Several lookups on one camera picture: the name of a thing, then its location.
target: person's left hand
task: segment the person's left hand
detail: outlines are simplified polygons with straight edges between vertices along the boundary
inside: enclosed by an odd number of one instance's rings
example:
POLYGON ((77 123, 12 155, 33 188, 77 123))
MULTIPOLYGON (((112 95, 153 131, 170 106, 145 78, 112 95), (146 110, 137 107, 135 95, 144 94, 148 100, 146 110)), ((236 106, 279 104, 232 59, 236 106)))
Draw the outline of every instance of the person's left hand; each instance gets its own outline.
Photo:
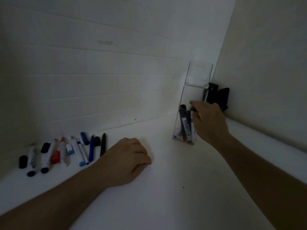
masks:
POLYGON ((89 167, 95 186, 101 191, 132 182, 146 167, 151 165, 147 150, 136 138, 123 138, 89 167))

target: forearm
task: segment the forearm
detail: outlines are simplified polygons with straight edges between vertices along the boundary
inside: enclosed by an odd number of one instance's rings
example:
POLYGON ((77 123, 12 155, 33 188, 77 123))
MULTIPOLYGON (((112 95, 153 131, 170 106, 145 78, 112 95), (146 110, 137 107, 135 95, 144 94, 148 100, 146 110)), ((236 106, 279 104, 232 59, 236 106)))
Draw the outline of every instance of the forearm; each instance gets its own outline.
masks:
POLYGON ((102 191, 88 179, 89 169, 2 215, 0 229, 68 229, 102 191))
POLYGON ((232 136, 213 146, 276 229, 307 229, 307 185, 232 136))

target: light blue end cap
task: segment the light blue end cap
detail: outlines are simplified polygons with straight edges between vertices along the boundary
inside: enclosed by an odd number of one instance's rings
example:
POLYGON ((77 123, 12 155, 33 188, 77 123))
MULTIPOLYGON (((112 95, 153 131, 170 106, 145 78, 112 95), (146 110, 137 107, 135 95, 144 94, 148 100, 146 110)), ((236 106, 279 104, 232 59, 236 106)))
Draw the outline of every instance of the light blue end cap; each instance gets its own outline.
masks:
POLYGON ((85 161, 81 161, 81 162, 79 163, 79 166, 80 166, 80 167, 85 166, 85 161))
POLYGON ((74 152, 73 150, 70 150, 70 151, 67 152, 68 155, 72 155, 72 154, 74 154, 74 153, 75 153, 75 152, 74 152))

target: person's left arm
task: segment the person's left arm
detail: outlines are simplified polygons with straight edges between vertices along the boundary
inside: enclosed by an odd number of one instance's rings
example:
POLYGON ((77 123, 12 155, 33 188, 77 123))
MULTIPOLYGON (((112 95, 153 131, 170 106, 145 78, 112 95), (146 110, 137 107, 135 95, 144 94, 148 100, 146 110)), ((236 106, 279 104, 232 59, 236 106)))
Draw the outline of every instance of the person's left arm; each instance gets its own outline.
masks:
POLYGON ((68 229, 103 190, 132 182, 150 164, 137 139, 121 139, 92 166, 0 216, 0 229, 68 229))

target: person's right arm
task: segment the person's right arm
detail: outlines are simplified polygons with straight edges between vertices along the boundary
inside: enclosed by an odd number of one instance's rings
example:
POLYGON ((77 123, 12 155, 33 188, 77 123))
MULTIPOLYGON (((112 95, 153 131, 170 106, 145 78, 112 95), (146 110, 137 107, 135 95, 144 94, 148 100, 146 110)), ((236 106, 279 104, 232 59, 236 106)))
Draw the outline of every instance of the person's right arm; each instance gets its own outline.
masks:
POLYGON ((307 185, 245 147, 228 132, 218 104, 191 101, 194 127, 225 159, 250 197, 277 229, 307 229, 307 185))

